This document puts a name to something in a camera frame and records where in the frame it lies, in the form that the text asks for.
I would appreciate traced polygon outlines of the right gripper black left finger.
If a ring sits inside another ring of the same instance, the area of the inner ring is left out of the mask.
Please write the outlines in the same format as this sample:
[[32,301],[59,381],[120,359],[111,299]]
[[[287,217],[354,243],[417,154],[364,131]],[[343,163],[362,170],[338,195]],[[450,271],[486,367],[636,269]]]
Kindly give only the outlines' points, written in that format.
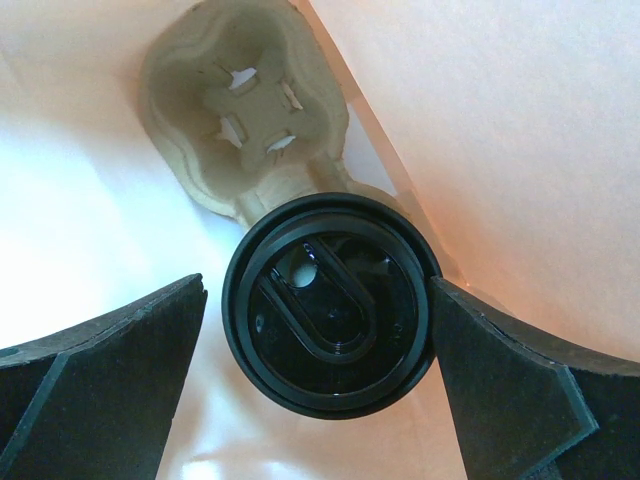
[[192,274],[2,349],[2,478],[155,478],[206,301]]

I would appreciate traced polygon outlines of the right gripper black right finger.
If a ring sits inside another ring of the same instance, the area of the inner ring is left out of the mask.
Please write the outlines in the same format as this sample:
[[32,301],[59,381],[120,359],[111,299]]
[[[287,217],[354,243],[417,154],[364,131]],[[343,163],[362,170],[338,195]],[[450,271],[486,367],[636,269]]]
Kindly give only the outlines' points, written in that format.
[[433,340],[470,479],[636,479],[639,365],[429,282]]

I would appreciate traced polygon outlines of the orange paper bag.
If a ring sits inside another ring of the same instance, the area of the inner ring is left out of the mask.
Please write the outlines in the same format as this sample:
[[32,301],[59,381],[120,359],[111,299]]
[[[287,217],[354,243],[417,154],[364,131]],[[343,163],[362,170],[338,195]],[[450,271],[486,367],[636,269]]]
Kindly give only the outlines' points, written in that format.
[[[446,275],[554,335],[639,357],[639,5],[313,1],[345,61],[345,160],[421,221]],[[1,343],[192,273],[206,317],[162,479],[461,479],[442,377],[358,420],[275,405],[220,321],[242,230],[194,203],[137,114],[187,1],[1,5]]]

